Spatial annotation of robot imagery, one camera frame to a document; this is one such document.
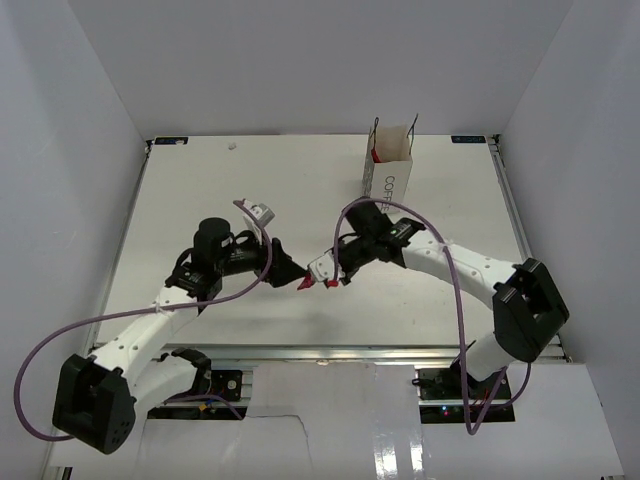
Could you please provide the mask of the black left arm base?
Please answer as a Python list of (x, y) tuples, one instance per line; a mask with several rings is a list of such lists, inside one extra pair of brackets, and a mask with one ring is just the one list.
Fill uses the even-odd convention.
[(241, 399), (243, 372), (241, 370), (211, 370), (206, 373), (192, 369), (181, 373), (170, 383), (170, 396), (163, 405), (178, 402), (236, 402)]

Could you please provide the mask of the red snack packet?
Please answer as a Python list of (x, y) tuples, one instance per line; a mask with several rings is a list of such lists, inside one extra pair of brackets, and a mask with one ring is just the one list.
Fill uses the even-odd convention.
[(312, 276), (307, 275), (304, 277), (304, 279), (302, 280), (302, 282), (298, 285), (297, 289), (298, 290), (304, 290), (304, 289), (308, 289), (310, 287), (312, 287), (315, 284), (315, 280)]
[(384, 162), (383, 158), (382, 158), (382, 157), (380, 156), (380, 154), (378, 153), (378, 150), (377, 150), (376, 146), (373, 146), (373, 147), (371, 148), (370, 153), (371, 153), (372, 161), (373, 161), (374, 163), (378, 164), (378, 163), (383, 163), (383, 162)]

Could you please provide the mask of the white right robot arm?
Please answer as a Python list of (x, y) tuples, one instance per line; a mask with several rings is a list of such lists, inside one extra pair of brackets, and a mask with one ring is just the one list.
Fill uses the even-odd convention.
[(448, 243), (417, 213), (392, 221), (366, 198), (346, 206), (339, 220), (350, 225), (352, 238), (334, 238), (326, 285), (348, 284), (361, 268), (379, 261), (449, 283), (459, 324), (463, 294), (491, 311), (492, 330), (472, 342), (461, 339), (446, 376), (463, 398), (477, 397), (492, 375), (512, 363), (535, 362), (570, 317), (549, 269), (537, 259), (515, 263)]

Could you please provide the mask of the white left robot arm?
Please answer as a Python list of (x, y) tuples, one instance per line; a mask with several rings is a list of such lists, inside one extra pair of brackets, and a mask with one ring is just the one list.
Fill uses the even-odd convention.
[(192, 247), (178, 258), (151, 310), (90, 356), (72, 355), (63, 363), (53, 425), (111, 454), (137, 418), (158, 404), (206, 397), (212, 388), (210, 359), (186, 347), (169, 354), (161, 350), (220, 293), (224, 277), (248, 272), (274, 288), (305, 276), (279, 239), (264, 241), (250, 230), (235, 235), (221, 218), (201, 221)]

